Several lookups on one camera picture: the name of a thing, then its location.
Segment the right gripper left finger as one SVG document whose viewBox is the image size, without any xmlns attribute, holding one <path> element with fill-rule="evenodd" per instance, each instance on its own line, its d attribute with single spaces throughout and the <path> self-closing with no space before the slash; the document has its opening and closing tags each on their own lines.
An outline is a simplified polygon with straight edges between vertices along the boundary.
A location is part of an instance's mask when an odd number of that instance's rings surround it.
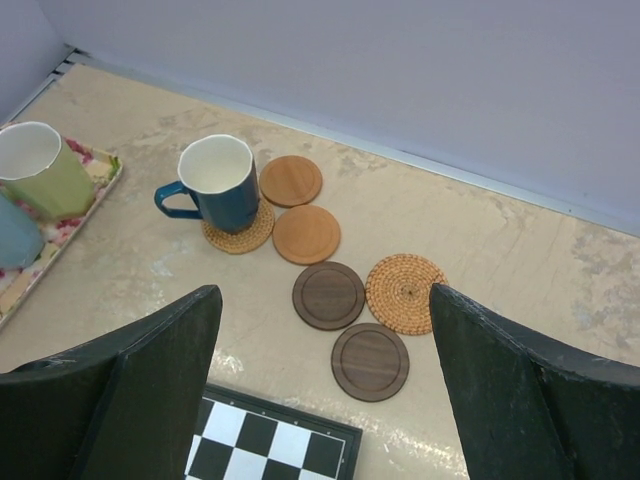
<svg viewBox="0 0 640 480">
<path fill-rule="evenodd" d="M 182 478 L 222 308 L 205 285 L 2 374 L 2 478 Z"/>
</svg>

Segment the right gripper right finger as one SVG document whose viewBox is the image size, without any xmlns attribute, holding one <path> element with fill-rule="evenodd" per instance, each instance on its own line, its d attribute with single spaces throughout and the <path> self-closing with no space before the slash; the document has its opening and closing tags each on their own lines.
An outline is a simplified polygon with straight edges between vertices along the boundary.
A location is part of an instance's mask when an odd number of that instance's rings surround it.
<svg viewBox="0 0 640 480">
<path fill-rule="evenodd" d="M 434 339 L 472 479 L 636 479 L 639 369 L 436 284 Z"/>
</svg>

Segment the dark walnut coaster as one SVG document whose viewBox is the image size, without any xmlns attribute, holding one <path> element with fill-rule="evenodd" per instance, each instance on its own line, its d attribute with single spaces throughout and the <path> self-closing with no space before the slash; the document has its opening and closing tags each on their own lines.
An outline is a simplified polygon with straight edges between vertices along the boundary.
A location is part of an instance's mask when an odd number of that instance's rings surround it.
<svg viewBox="0 0 640 480">
<path fill-rule="evenodd" d="M 338 337 L 331 353 L 331 369 L 347 395 L 374 403 L 395 396 L 403 388 L 410 358 L 404 342 L 392 330 L 362 323 Z"/>
<path fill-rule="evenodd" d="M 335 331 L 359 318 L 365 304 L 365 288 L 351 267 L 325 261 L 300 273 L 293 286 L 292 302 L 307 325 Z"/>
</svg>

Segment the woven rattan coaster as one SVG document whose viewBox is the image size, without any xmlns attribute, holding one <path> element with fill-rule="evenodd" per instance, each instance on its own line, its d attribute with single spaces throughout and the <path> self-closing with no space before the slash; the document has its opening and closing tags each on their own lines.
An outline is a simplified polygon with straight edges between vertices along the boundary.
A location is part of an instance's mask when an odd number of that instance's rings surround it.
<svg viewBox="0 0 640 480">
<path fill-rule="evenodd" d="M 212 227 L 204 220 L 200 224 L 204 238 L 210 245 L 225 253 L 239 255 L 249 253 L 262 246 L 271 237 L 275 220 L 273 205 L 261 198 L 253 223 L 239 233 L 226 233 Z"/>
<path fill-rule="evenodd" d="M 397 334 L 418 336 L 432 332 L 430 292 L 447 285 L 444 272 L 419 255 L 399 253 L 380 260 L 365 284 L 366 302 L 374 318 Z"/>
</svg>

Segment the light wooden coaster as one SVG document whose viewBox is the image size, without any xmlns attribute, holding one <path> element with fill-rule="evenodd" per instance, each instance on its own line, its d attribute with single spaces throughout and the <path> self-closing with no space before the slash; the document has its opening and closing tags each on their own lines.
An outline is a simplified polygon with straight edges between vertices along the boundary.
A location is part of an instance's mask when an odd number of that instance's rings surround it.
<svg viewBox="0 0 640 480">
<path fill-rule="evenodd" d="M 320 193 L 322 185 L 319 167 L 310 159 L 297 155 L 271 160 L 259 176 L 263 196 L 284 208 L 310 203 Z"/>
<path fill-rule="evenodd" d="M 285 260 L 297 265 L 313 265 L 334 254 L 341 241 L 341 229 L 328 210 L 302 205 L 279 216 L 272 241 Z"/>
</svg>

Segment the dark blue mug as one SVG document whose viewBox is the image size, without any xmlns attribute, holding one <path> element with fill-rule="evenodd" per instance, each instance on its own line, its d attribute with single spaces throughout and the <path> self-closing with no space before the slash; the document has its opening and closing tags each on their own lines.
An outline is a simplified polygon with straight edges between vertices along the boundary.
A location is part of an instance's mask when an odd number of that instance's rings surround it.
<svg viewBox="0 0 640 480">
<path fill-rule="evenodd" d="M 260 206 L 254 155 L 246 142 L 213 134 L 179 156 L 178 179 L 154 193 L 156 207 L 173 219 L 202 220 L 229 234 L 249 228 Z"/>
</svg>

